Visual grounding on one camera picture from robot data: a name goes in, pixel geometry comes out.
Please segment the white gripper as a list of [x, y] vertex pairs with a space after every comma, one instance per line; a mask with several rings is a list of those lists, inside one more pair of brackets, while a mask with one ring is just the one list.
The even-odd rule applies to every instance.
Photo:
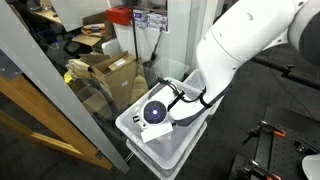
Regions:
[[173, 126], [170, 122], [160, 124], [148, 124], [143, 121], [139, 116], [133, 117], [133, 122], [142, 130], [140, 133], [142, 141], [147, 143], [158, 137], [173, 131]]

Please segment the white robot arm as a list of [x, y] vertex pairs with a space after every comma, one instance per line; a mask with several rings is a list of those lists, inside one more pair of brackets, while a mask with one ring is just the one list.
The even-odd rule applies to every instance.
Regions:
[[320, 0], [239, 0], [207, 31], [197, 45], [197, 70], [204, 85], [196, 94], [181, 83], [163, 80], [134, 122], [143, 142], [188, 126], [217, 106], [236, 71], [260, 52], [290, 44], [304, 60], [320, 64]]

